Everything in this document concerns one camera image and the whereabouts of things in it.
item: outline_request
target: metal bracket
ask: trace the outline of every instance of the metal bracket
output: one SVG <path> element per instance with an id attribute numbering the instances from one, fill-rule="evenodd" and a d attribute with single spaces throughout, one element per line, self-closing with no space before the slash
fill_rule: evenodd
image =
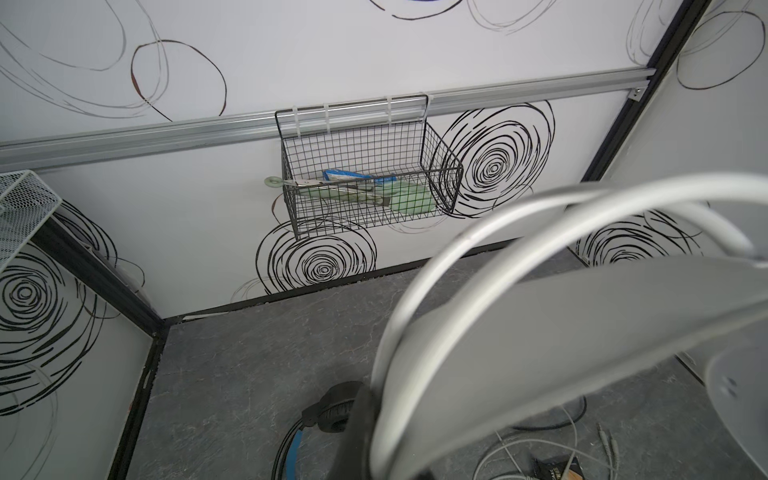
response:
<path id="1" fill-rule="evenodd" d="M 629 99 L 634 101 L 640 101 L 640 99 L 645 94 L 646 89 L 647 87 L 636 87 L 629 90 Z"/>

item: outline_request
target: metal rail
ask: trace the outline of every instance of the metal rail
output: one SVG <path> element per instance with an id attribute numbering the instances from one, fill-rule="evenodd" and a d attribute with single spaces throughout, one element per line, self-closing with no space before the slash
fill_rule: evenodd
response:
<path id="1" fill-rule="evenodd" d="M 653 68 L 627 68 L 425 93 L 430 100 L 428 114 L 442 115 L 473 108 L 504 107 L 527 101 L 645 88 L 654 72 Z M 380 119 L 386 123 L 390 114 L 394 120 L 412 114 L 413 105 L 402 103 L 398 105 L 393 101 L 389 111 L 386 101 L 381 103 L 382 108 L 378 111 L 355 112 L 343 105 L 331 107 L 331 127 L 354 126 L 356 119 L 366 123 Z M 0 143 L 0 172 L 26 168 L 40 170 L 277 136 L 274 112 L 267 111 L 34 138 Z"/>

